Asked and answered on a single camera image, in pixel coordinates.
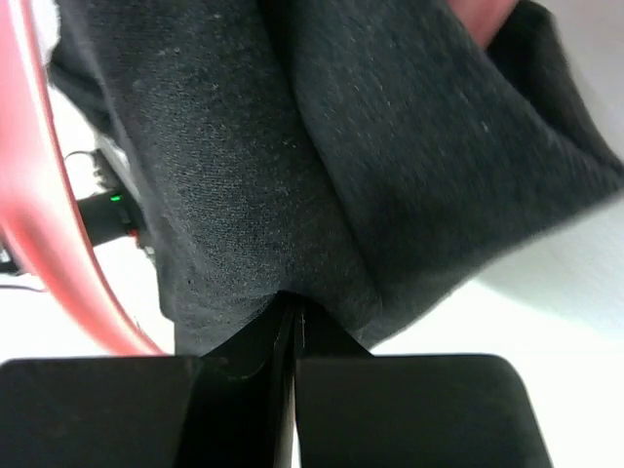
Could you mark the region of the black trousers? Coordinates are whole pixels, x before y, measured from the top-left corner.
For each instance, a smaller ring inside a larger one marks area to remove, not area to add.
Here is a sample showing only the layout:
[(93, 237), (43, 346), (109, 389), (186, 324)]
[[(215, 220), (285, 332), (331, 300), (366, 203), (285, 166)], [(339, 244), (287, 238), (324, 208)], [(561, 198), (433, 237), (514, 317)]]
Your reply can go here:
[(175, 349), (277, 293), (362, 345), (623, 188), (554, 24), (446, 1), (62, 1), (54, 84), (127, 154)]

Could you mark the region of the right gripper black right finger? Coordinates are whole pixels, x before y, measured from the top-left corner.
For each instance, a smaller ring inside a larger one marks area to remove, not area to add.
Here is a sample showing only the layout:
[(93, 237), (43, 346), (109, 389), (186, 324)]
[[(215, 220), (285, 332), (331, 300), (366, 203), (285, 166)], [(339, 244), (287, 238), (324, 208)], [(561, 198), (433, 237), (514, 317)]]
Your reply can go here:
[(323, 309), (296, 313), (304, 467), (549, 467), (526, 388), (484, 354), (374, 357)]

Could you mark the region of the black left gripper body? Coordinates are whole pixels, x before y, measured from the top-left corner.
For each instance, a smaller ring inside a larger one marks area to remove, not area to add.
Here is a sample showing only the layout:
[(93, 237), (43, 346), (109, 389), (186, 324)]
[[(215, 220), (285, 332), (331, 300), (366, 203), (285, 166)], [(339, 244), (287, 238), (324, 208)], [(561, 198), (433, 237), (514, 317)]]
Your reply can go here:
[(77, 204), (92, 245), (96, 247), (122, 237), (132, 237), (140, 250), (153, 254), (142, 210), (131, 191), (130, 181), (126, 176), (122, 177), (120, 162), (114, 163), (114, 156), (104, 148), (94, 149), (88, 155), (102, 191), (78, 200)]

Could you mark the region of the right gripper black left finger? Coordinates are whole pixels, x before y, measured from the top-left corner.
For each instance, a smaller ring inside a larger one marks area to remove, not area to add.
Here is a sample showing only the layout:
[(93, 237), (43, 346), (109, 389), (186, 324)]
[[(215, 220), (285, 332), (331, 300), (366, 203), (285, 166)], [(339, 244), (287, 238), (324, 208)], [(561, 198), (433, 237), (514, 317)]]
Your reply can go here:
[(204, 357), (13, 360), (1, 368), (5, 467), (288, 467), (285, 296)]

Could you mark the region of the pink hanger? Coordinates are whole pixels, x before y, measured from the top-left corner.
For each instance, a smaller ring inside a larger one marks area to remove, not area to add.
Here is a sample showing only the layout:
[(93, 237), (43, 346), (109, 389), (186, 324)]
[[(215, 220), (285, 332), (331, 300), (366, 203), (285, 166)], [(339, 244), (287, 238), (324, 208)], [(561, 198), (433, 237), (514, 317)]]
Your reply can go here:
[(1, 233), (98, 345), (116, 356), (161, 354), (98, 265), (60, 154), (27, 1), (1, 4)]

